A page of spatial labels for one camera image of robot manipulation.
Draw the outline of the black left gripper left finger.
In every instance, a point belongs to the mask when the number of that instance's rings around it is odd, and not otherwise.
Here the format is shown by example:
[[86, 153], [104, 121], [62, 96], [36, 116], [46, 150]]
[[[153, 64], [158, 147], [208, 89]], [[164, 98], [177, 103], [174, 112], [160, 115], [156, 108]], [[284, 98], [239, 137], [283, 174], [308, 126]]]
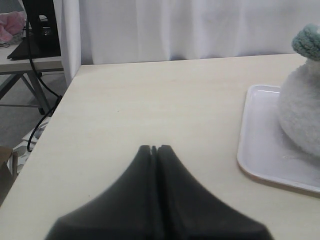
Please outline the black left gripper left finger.
[[116, 182], [95, 199], [58, 218], [46, 239], [160, 239], [156, 148], [140, 146]]

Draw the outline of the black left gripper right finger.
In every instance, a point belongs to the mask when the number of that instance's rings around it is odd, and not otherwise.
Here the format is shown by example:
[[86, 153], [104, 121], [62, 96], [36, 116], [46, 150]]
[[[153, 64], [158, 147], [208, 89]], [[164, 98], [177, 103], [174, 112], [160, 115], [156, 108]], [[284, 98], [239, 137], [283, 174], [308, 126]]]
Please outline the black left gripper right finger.
[[167, 240], [271, 240], [268, 228], [210, 193], [173, 148], [157, 151], [157, 183]]

